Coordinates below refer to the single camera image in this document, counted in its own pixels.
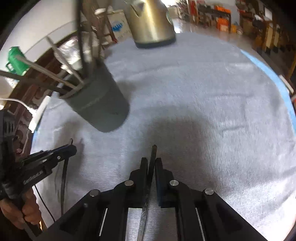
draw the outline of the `gray tablecloth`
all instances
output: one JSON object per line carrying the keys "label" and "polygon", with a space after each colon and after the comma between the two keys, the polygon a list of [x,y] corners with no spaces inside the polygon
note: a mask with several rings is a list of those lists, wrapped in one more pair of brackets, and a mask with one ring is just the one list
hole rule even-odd
{"label": "gray tablecloth", "polygon": [[[125,123],[101,133],[52,98],[34,138],[32,152],[74,139],[65,210],[91,189],[128,179],[156,144],[177,180],[197,190],[212,187],[268,240],[283,240],[296,217],[296,140],[271,79],[237,47],[195,33],[150,50],[129,39],[111,52],[106,65],[131,105]],[[55,218],[61,171],[62,163],[37,185]],[[155,181],[150,199],[144,239],[176,240],[174,210],[158,207]],[[136,240],[140,213],[130,210],[126,240]]]}

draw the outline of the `white cable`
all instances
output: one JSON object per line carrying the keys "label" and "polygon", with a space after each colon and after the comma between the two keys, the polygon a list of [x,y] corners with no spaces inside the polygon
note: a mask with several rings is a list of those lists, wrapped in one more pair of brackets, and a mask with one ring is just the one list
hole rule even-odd
{"label": "white cable", "polygon": [[22,104],[24,107],[27,108],[27,110],[32,114],[32,116],[34,116],[36,114],[36,110],[34,110],[33,108],[27,106],[24,102],[22,102],[21,100],[18,99],[12,99],[12,98],[0,98],[0,100],[8,100],[8,101],[16,101],[19,102],[20,104]]}

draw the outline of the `green jug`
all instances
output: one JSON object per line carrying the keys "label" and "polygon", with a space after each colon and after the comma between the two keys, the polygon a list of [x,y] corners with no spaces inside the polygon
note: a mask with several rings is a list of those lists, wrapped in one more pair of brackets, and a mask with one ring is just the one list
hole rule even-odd
{"label": "green jug", "polygon": [[17,60],[16,55],[25,57],[19,47],[11,47],[8,51],[8,63],[6,64],[6,68],[10,73],[23,75],[29,66]]}

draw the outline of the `blue logo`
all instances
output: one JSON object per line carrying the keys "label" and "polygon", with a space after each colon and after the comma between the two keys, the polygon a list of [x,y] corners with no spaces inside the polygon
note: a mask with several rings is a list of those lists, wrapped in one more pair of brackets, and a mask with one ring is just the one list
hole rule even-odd
{"label": "blue logo", "polygon": [[122,28],[123,24],[121,22],[117,22],[113,27],[112,31],[113,32],[119,32]]}

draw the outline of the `human hand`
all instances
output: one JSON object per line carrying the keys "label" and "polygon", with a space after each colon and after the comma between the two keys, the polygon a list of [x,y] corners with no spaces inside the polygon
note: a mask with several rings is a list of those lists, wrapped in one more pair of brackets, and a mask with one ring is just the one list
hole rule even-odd
{"label": "human hand", "polygon": [[10,200],[3,199],[0,201],[3,215],[19,229],[23,229],[23,223],[25,220],[33,225],[36,225],[41,221],[41,212],[36,203],[36,196],[34,195],[33,189],[29,189],[23,197],[26,201],[22,208],[22,212]]}

